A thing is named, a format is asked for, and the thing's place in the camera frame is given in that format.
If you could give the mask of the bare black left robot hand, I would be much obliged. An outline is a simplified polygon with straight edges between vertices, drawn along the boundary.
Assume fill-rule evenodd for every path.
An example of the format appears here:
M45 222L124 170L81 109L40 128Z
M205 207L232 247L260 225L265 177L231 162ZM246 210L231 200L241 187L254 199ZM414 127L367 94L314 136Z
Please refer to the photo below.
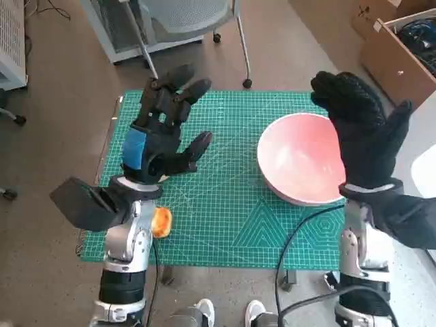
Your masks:
M191 107L211 87L211 81L205 78L181 90L194 74L193 66L186 64L147 81L139 114L123 143L121 167L125 178L152 185L163 176L197 171L197 161L211 143L213 133L201 132L183 152L178 152L181 125L187 121Z

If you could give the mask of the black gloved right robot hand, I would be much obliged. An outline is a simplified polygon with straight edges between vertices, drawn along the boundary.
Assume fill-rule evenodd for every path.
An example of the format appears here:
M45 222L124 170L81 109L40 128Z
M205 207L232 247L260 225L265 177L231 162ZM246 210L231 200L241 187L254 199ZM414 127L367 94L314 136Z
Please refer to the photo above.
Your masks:
M346 183L365 189L391 183L412 103L405 100L386 116L379 96L350 72L320 71L311 87L312 102L327 111L338 135Z

